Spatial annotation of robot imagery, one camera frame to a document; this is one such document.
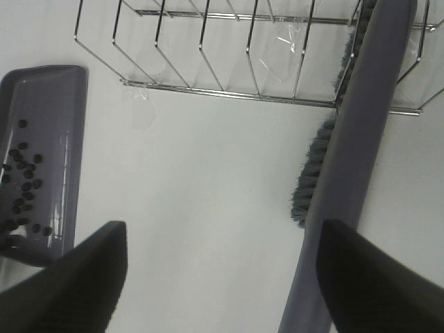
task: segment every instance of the brush handle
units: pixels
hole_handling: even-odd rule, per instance
[[[316,276],[321,228],[325,219],[357,228],[416,6],[416,0],[379,0],[375,6],[305,221],[279,333],[330,331]]]

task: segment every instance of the white surface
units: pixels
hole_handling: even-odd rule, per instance
[[[108,3],[98,20],[114,15]],[[72,40],[77,5],[0,4],[0,76],[47,64],[89,69],[76,243],[106,221],[128,224],[128,277],[108,332],[275,332],[303,238],[289,199],[329,111],[156,91],[133,99]],[[401,87],[409,97],[444,84],[443,34],[433,38],[433,61]],[[390,116],[360,225],[442,287],[443,105]],[[0,287],[33,271],[5,260]]]

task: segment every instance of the dark bean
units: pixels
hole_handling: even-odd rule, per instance
[[[25,128],[25,127],[27,127],[27,125],[28,125],[28,122],[25,119],[19,120],[19,127],[20,128]]]
[[[43,156],[41,156],[40,154],[35,154],[34,155],[34,163],[38,164],[38,163],[42,163],[43,162]]]
[[[11,149],[11,150],[8,152],[8,154],[9,154],[9,156],[17,156],[17,155],[20,154],[20,152],[19,152],[17,149]]]
[[[27,192],[27,191],[29,191],[31,189],[31,183],[30,182],[25,182],[23,185],[22,185],[22,191],[23,192]]]
[[[14,207],[12,207],[12,212],[14,214],[20,214],[22,212],[22,210],[20,209],[20,207],[14,206]]]
[[[21,162],[21,161],[23,161],[23,156],[21,156],[20,154],[14,156],[14,161],[16,161],[16,162]]]
[[[5,226],[9,231],[16,230],[19,227],[19,224],[12,219],[5,221]]]
[[[28,223],[29,223],[29,219],[26,218],[26,217],[22,217],[21,219],[17,219],[17,223],[18,223],[19,225],[25,225],[25,224],[28,224]]]
[[[3,182],[3,183],[8,183],[8,182],[11,182],[11,176],[9,176],[9,175],[3,175],[2,177],[1,177],[1,182]]]
[[[45,237],[48,237],[52,233],[53,233],[53,228],[51,228],[51,227],[46,227],[43,229],[43,235]]]
[[[23,176],[25,176],[25,178],[27,179],[31,179],[32,177],[34,177],[34,173],[32,171],[26,170],[25,172],[23,172]]]
[[[36,223],[35,225],[33,225],[33,232],[37,234],[41,228],[42,227],[40,227],[40,224]]]
[[[21,206],[21,205],[23,205],[24,203],[25,203],[25,200],[23,200],[22,198],[18,198],[18,199],[15,199],[15,200],[14,200],[13,205],[14,205],[14,206]]]
[[[24,167],[26,167],[26,162],[21,161],[17,163],[17,169],[22,170]]]
[[[26,170],[34,171],[35,170],[35,164],[29,163],[26,165]]]
[[[22,150],[28,148],[28,144],[27,144],[26,142],[20,142],[20,143],[17,145],[17,148],[20,149],[20,150],[22,151]]]
[[[41,179],[34,179],[33,180],[33,187],[35,189],[39,189],[42,186],[43,181]]]
[[[32,194],[31,192],[24,192],[22,193],[22,197],[29,201],[29,200],[33,200],[34,199],[34,194]]]

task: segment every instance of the brush bristles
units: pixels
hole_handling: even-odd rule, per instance
[[[334,123],[334,119],[328,119],[318,130],[316,139],[314,139],[310,145],[307,154],[307,163],[304,165],[304,169],[298,179],[298,188],[293,193],[291,217],[295,221],[299,221],[301,228],[304,226],[304,219],[310,206],[319,173],[321,172]]]
[[[375,8],[377,0],[364,0],[361,13],[359,14],[359,25],[356,32],[356,41],[353,46],[353,39],[355,34],[350,34],[350,40],[345,46],[345,54],[342,59],[342,71],[338,76],[338,80],[335,83],[335,89],[338,90],[337,104],[341,104],[343,97],[347,91],[348,84],[352,78],[352,72],[356,65],[356,60],[361,51],[361,46],[364,41],[368,23]],[[354,53],[354,58],[350,61],[350,66],[345,72],[345,68],[348,64],[349,55]],[[319,174],[321,173],[322,164],[327,152],[328,144],[332,137],[336,119],[327,120],[322,127],[318,130],[316,138],[310,145],[310,150],[307,154],[307,163],[304,165],[304,169],[298,179],[298,187],[293,193],[293,208],[291,209],[291,217],[294,221],[299,222],[299,226],[303,228],[305,226],[305,218],[309,210],[311,198],[314,194],[316,183],[318,182]]]
[[[353,50],[351,49],[352,45],[353,45],[353,34],[350,35],[350,40],[347,43],[347,45],[345,46],[345,54],[347,56],[345,56],[342,59],[343,69],[341,70],[341,73],[339,74],[338,80],[335,84],[335,88],[338,89],[338,98],[336,100],[336,103],[338,105],[342,104],[344,95],[347,92],[347,87],[350,82],[350,79],[352,78],[353,69],[355,68],[356,59],[359,55],[359,52],[361,52],[361,46],[364,41],[364,36],[366,34],[366,31],[368,28],[368,23],[370,22],[370,18],[372,17],[373,10],[375,9],[376,3],[377,3],[377,0],[364,1],[361,13],[359,14],[359,26],[357,27],[358,31],[356,32],[357,36],[356,36],[356,42],[353,47]],[[347,72],[345,73],[345,67],[347,66],[348,58],[349,58],[348,55],[351,53],[354,53],[355,56],[351,60],[350,66],[348,67]]]

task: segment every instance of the brush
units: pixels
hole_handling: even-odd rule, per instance
[[[342,104],[343,97],[347,92],[348,84],[350,83],[353,69],[359,57],[368,23],[370,22],[376,3],[377,0],[367,0],[363,2],[357,20],[356,32],[350,34],[350,39],[345,45],[345,53],[341,61],[342,70],[339,72],[334,84],[337,91],[336,103],[338,105]],[[316,137],[311,142],[307,153],[307,162],[302,169],[302,173],[298,179],[298,186],[293,193],[291,218],[298,222],[301,228],[305,226],[305,217],[307,216],[311,198],[313,197],[314,189],[318,182],[319,173],[321,172],[328,144],[332,138],[335,123],[336,117],[331,117],[319,128]]]
[[[323,221],[338,219],[357,228],[416,6],[416,0],[363,0],[355,56],[339,88],[338,116],[334,126],[324,124],[318,132],[295,194],[301,204],[293,213],[305,221],[305,235],[279,333],[330,331],[316,275]]]

